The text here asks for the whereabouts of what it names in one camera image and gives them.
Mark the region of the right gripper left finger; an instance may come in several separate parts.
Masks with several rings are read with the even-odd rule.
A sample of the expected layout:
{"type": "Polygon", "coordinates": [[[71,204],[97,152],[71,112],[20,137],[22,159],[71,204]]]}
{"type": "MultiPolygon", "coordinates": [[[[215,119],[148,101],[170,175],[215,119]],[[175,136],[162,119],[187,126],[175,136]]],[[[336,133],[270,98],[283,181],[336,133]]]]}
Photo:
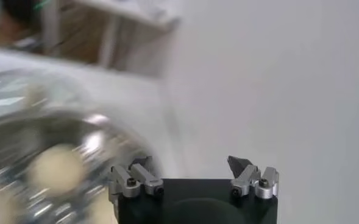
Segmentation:
{"type": "Polygon", "coordinates": [[[141,190],[154,198],[164,195],[164,182],[145,167],[151,156],[134,159],[128,166],[114,165],[108,175],[108,199],[114,203],[119,195],[137,198],[141,190]]]}

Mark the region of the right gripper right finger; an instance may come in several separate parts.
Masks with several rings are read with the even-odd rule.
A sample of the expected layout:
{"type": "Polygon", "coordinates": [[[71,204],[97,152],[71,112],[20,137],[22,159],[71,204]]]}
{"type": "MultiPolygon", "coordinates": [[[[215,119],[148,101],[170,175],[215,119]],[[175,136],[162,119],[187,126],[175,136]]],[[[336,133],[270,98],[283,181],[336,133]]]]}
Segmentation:
{"type": "Polygon", "coordinates": [[[228,156],[227,162],[234,179],[230,181],[231,195],[241,198],[253,189],[257,198],[268,200],[278,197],[279,173],[274,167],[267,167],[263,173],[248,159],[228,156]]]}

